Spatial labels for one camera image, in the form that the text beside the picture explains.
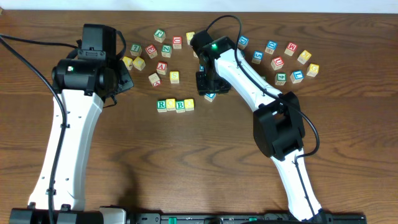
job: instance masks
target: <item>table surface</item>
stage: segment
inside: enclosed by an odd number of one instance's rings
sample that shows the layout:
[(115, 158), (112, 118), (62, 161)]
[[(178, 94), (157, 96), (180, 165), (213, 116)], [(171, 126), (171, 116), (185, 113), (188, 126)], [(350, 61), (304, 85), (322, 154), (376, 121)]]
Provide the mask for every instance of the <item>table surface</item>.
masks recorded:
[[(273, 162), (252, 137), (252, 112), (233, 89), (214, 102), (199, 96), (198, 59), (185, 33), (199, 31), (221, 13), (4, 11), (1, 33), (26, 39), (75, 44), (84, 23), (106, 24), (123, 32), (129, 48), (161, 43), (157, 28), (183, 36), (171, 58), (142, 53), (143, 71), (131, 71), (135, 87), (118, 96), (117, 106), (99, 117), (86, 170), (86, 209), (123, 205), (164, 213), (262, 213), (287, 210), (287, 197)], [(398, 15), (236, 13), (249, 38), (251, 60), (268, 40), (278, 42), (253, 68), (274, 84), (272, 57), (282, 56), (283, 72), (306, 70), (284, 54), (288, 42), (312, 53), (320, 65), (315, 77), (288, 81), (321, 138), (319, 152), (305, 159), (322, 207), (333, 213), (364, 213), (369, 223), (398, 222)], [(236, 38), (236, 21), (215, 24), (214, 38)], [(8, 41), (48, 79), (70, 49)], [(13, 207), (25, 207), (44, 160), (52, 125), (51, 93), (21, 61), (0, 47), (0, 223)], [(180, 72), (180, 84), (148, 76), (166, 61)], [(195, 110), (158, 113), (156, 101), (195, 99)], [(308, 152), (315, 145), (306, 125)]]

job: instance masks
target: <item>wooden block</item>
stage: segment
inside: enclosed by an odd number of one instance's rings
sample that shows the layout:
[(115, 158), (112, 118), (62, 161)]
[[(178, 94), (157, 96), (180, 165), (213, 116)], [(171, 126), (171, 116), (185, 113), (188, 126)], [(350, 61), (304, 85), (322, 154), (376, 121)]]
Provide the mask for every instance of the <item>wooden block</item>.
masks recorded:
[(301, 70), (292, 72), (292, 74), (290, 75), (290, 79), (292, 80), (292, 83), (299, 83), (299, 82), (303, 81), (303, 78), (304, 78), (304, 75)]
[(308, 66), (307, 68), (307, 75), (311, 76), (311, 77), (315, 77), (316, 75), (318, 75), (319, 72), (319, 65), (315, 65), (315, 64), (310, 64), (310, 66)]
[(160, 85), (160, 78), (159, 76), (155, 73), (153, 73), (152, 75), (149, 75), (149, 81), (152, 84), (153, 87), (156, 87), (158, 85)]
[(171, 57), (172, 56), (172, 46), (170, 45), (163, 45), (162, 46), (162, 56), (163, 57)]
[(174, 49), (182, 48), (182, 37), (173, 37), (173, 48)]
[(166, 75), (167, 72), (167, 63), (159, 62), (156, 66), (156, 72), (161, 75)]
[(306, 50), (303, 51), (303, 53), (298, 56), (298, 61), (302, 64), (305, 64), (311, 57), (312, 54), (310, 52), (307, 52)]
[(205, 94), (205, 99), (213, 102), (214, 98), (216, 98), (217, 94), (216, 93), (206, 93)]
[(170, 72), (170, 83), (180, 83), (180, 72)]
[(253, 54), (253, 59), (251, 60), (252, 63), (260, 64), (262, 60), (262, 56), (264, 56), (264, 53), (256, 50), (254, 51)]
[(245, 49), (245, 47), (248, 45), (248, 43), (249, 43), (249, 39), (247, 38), (247, 37), (245, 37), (245, 36), (241, 36), (240, 38), (239, 38), (239, 42), (238, 42), (238, 48), (239, 49)]
[(284, 64), (285, 63), (282, 60), (282, 57), (274, 58), (274, 59), (272, 59), (272, 62), (271, 62), (271, 66), (274, 70), (278, 70), (278, 69), (282, 68), (284, 66)]
[(285, 73), (277, 73), (275, 76), (275, 85), (285, 85), (286, 80)]
[(195, 35), (195, 32), (187, 32), (187, 43), (188, 45), (191, 44), (191, 39)]
[(296, 50), (297, 50), (297, 45), (290, 42), (286, 47), (285, 54), (292, 56)]
[(130, 53), (132, 56), (140, 57), (142, 53), (142, 48), (138, 44), (133, 44), (130, 49)]
[(164, 30), (157, 29), (155, 31), (154, 37), (155, 37), (156, 41), (159, 41), (160, 43), (162, 43), (164, 41), (164, 39), (166, 39), (166, 32), (164, 32)]
[(167, 111), (175, 110), (175, 99), (166, 99)]
[(266, 47), (266, 53), (273, 54), (277, 46), (278, 46), (277, 42), (274, 42), (272, 40), (268, 41)]
[(166, 101), (165, 100), (158, 100), (157, 101), (157, 112), (159, 112), (159, 113), (167, 112)]
[(185, 111), (193, 111), (195, 109), (195, 104), (193, 99), (184, 100)]
[(156, 48), (153, 44), (145, 48), (145, 51), (149, 55), (150, 59), (154, 58), (157, 56), (157, 51)]
[(142, 69), (144, 69), (144, 67), (145, 67), (145, 61), (144, 61), (144, 59), (142, 59), (140, 57), (136, 57), (136, 59), (134, 59), (132, 64), (134, 65), (134, 68), (136, 68), (140, 71), (142, 71)]
[(183, 100), (179, 100), (179, 101), (175, 102), (175, 111), (177, 113), (185, 112), (185, 107), (184, 107), (184, 101)]
[(126, 68), (130, 71), (132, 69), (132, 59), (129, 57), (123, 57), (123, 62)]

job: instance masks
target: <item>alphabet block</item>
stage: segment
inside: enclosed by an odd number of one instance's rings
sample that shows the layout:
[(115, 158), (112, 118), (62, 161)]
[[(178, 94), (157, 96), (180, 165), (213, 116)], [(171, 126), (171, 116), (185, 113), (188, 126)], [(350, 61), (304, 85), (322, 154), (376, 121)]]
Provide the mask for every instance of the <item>alphabet block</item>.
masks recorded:
[(145, 48), (145, 51), (149, 55), (149, 57), (152, 59), (157, 56), (157, 51), (156, 48), (153, 44)]
[(170, 72), (170, 83), (180, 83), (180, 72)]
[(161, 75), (166, 75), (167, 72), (167, 63), (159, 62), (156, 66), (156, 72)]
[(173, 37), (173, 48), (174, 49), (182, 48), (182, 37)]
[(166, 39), (166, 33), (164, 32), (164, 30), (157, 29), (154, 34), (154, 37), (155, 37), (156, 41), (159, 41), (160, 43), (162, 43), (164, 41), (164, 39)]
[(130, 49), (130, 53), (132, 56), (140, 57), (142, 53), (142, 48), (138, 44), (133, 44)]
[(130, 71), (132, 69), (132, 59), (129, 57), (123, 57), (123, 62), (126, 68)]

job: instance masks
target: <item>black cable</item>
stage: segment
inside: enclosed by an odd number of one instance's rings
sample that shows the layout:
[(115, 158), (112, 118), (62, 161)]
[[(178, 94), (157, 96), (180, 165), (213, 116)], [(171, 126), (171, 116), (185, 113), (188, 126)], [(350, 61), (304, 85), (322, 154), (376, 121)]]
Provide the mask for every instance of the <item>black cable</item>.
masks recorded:
[(61, 110), (61, 114), (62, 114), (61, 133), (60, 133), (60, 137), (59, 137), (59, 140), (58, 140), (57, 150), (55, 151), (54, 162), (53, 162), (52, 168), (51, 168), (49, 191), (48, 191), (48, 194), (49, 194), (49, 219), (50, 219), (50, 223), (54, 224), (55, 223), (55, 217), (54, 217), (54, 207), (53, 207), (53, 205), (54, 205), (53, 193), (54, 193), (55, 173), (57, 171), (57, 165), (58, 165), (58, 160), (59, 160), (60, 153), (61, 153), (62, 142), (63, 142), (63, 138), (65, 136), (65, 131), (66, 131), (66, 128), (67, 128), (67, 115), (65, 113), (65, 108), (63, 107), (61, 99), (58, 97), (57, 93), (55, 92), (55, 90), (53, 89), (53, 87), (49, 83), (49, 81), (32, 64), (30, 64), (22, 55), (20, 55), (10, 45), (8, 45), (7, 42), (4, 41), (3, 38), (7, 38), (7, 39), (11, 39), (11, 40), (17, 40), (17, 41), (21, 41), (21, 42), (27, 42), (27, 43), (31, 43), (31, 44), (57, 45), (57, 46), (67, 46), (67, 47), (74, 47), (74, 46), (69, 45), (69, 44), (61, 44), (61, 43), (49, 43), (49, 42), (46, 43), (46, 42), (37, 42), (37, 41), (33, 41), (33, 40), (24, 40), (24, 39), (20, 39), (20, 38), (16, 38), (16, 37), (10, 37), (8, 35), (0, 34), (0, 42), (1, 42), (1, 44), (3, 44), (3, 46), (5, 46), (5, 48), (7, 48), (19, 60), (24, 62), (25, 65), (28, 68), (30, 68), (44, 82), (44, 84), (47, 86), (47, 88), (53, 94), (53, 96), (55, 98), (55, 101), (57, 101), (57, 103), (58, 103), (58, 105), (60, 107), (60, 110)]
[(300, 172), (300, 169), (299, 169), (299, 164), (298, 164), (298, 162), (297, 162), (297, 159), (298, 159), (298, 158), (304, 158), (304, 157), (307, 157), (307, 156), (312, 156), (312, 155), (314, 155), (315, 153), (317, 153), (317, 151), (319, 150), (319, 146), (320, 146), (320, 138), (319, 138), (318, 131), (317, 131), (315, 125), (311, 122), (311, 120), (310, 120), (303, 112), (301, 112), (301, 110), (300, 110), (299, 108), (297, 108), (296, 105), (294, 105), (294, 104), (292, 104), (292, 103), (289, 103), (289, 102), (287, 102), (287, 101), (285, 101), (285, 100), (283, 100), (283, 99), (280, 99), (278, 96), (274, 96), (273, 94), (269, 93), (265, 88), (263, 88), (260, 84), (258, 84), (258, 82), (256, 82), (256, 81), (247, 73), (247, 71), (245, 71), (245, 69), (242, 67), (242, 65), (241, 65), (242, 62), (240, 62), (240, 61), (238, 60), (238, 42), (239, 42), (239, 38), (240, 38), (240, 36), (241, 36), (241, 31), (242, 31), (242, 21), (241, 21), (238, 17), (236, 17), (236, 16), (234, 16), (234, 15), (224, 15), (224, 16), (220, 16), (219, 18), (217, 18), (217, 19), (215, 19), (213, 22), (211, 22), (211, 24), (206, 28), (206, 31), (207, 31), (215, 22), (217, 22), (218, 20), (220, 20), (220, 19), (222, 19), (222, 18), (225, 18), (225, 17), (232, 17), (232, 18), (236, 19), (236, 20), (239, 22), (238, 38), (236, 39), (236, 44), (235, 44), (235, 48), (234, 48), (235, 61), (236, 61), (236, 63), (238, 64), (238, 67), (242, 70), (242, 72), (245, 74), (245, 76), (246, 76), (250, 81), (252, 81), (253, 84), (255, 84), (255, 85), (258, 87), (258, 89), (260, 89), (260, 90), (263, 92), (263, 94), (265, 94), (265, 95), (267, 95), (267, 96), (269, 96), (269, 97), (275, 99), (276, 101), (278, 101), (279, 103), (282, 103), (282, 104), (285, 105), (285, 106), (288, 106), (288, 107), (292, 108), (292, 109), (295, 110), (299, 115), (301, 115), (301, 117), (308, 123), (308, 125), (310, 125), (310, 127), (311, 127), (311, 129), (312, 129), (312, 131), (313, 131), (313, 133), (314, 133), (314, 135), (315, 135), (316, 145), (315, 145), (314, 150), (311, 151), (311, 152), (309, 152), (309, 153), (306, 153), (306, 154), (302, 154), (302, 155), (299, 155), (299, 156), (295, 156), (295, 158), (294, 158), (294, 164), (295, 164), (295, 166), (296, 166), (296, 168), (297, 168), (298, 176), (300, 177), (300, 181), (301, 181), (301, 184), (302, 184), (302, 187), (303, 187), (303, 190), (304, 190), (304, 194), (305, 194), (305, 196), (306, 196), (308, 205), (310, 206), (312, 215), (315, 216), (315, 213), (314, 213), (314, 211), (313, 211), (312, 205), (311, 205), (311, 203), (310, 203), (310, 199), (309, 199), (308, 194), (307, 194), (307, 190), (305, 189), (305, 186), (304, 186), (304, 182), (303, 182), (303, 179), (302, 179), (302, 176), (301, 176), (301, 172)]
[(39, 45), (50, 45), (50, 46), (64, 46), (64, 47), (71, 47), (76, 49), (77, 47), (71, 44), (63, 44), (63, 43), (56, 43), (56, 42), (41, 42), (41, 41), (35, 41), (35, 40), (26, 40), (18, 37), (12, 37), (10, 35), (5, 35), (5, 34), (0, 34), (2, 38), (9, 39), (9, 40), (16, 40), (19, 42), (25, 42), (29, 44), (39, 44)]

